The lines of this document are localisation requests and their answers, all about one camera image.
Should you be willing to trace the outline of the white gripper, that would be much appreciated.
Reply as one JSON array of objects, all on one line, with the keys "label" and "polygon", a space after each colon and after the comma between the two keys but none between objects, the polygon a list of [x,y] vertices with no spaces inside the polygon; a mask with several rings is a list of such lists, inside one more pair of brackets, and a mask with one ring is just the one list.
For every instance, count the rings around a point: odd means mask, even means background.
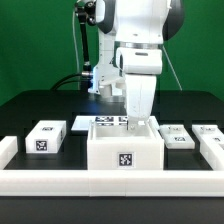
[{"label": "white gripper", "polygon": [[139,120],[146,121],[150,117],[156,76],[162,72],[162,51],[119,47],[116,66],[125,77],[128,129],[135,131]]}]

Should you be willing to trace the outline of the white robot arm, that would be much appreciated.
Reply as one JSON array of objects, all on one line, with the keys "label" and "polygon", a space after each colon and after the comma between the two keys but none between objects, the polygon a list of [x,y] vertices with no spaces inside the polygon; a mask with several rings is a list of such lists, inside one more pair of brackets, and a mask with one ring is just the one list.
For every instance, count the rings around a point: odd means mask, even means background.
[{"label": "white robot arm", "polygon": [[99,61],[91,91],[103,98],[122,95],[128,129],[134,131],[151,115],[164,42],[183,25],[183,0],[93,0],[93,5]]}]

